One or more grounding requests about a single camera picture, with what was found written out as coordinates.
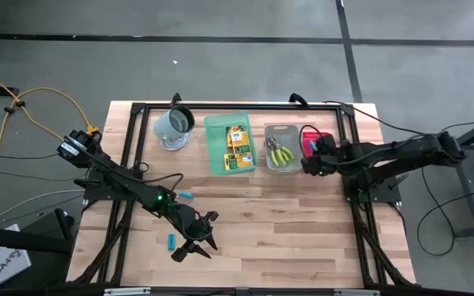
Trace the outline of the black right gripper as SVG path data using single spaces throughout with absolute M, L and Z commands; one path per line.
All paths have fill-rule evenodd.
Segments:
M 318 151 L 324 152 L 322 157 L 323 164 L 318 156 L 303 158 L 301 165 L 304 173 L 312 176 L 329 175 L 339 173 L 341 175 L 349 175 L 349 165 L 343 164 L 348 160 L 346 155 L 347 149 L 351 147 L 350 142 L 342 143 L 336 146 L 335 139 L 332 134 L 323 134 L 317 139 Z

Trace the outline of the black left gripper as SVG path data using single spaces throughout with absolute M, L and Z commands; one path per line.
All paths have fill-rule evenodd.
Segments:
M 204 239 L 214 250 L 217 250 L 218 246 L 213 238 L 211 222 L 216 221 L 218 216 L 216 211 L 208 211 L 201 218 L 191 206 L 185 204 L 173 203 L 170 208 L 170 223 L 184 238 L 197 241 Z M 182 262 L 188 254 L 194 253 L 211 259 L 211 256 L 195 242 L 184 243 L 171 254 L 171 258 L 176 262 Z

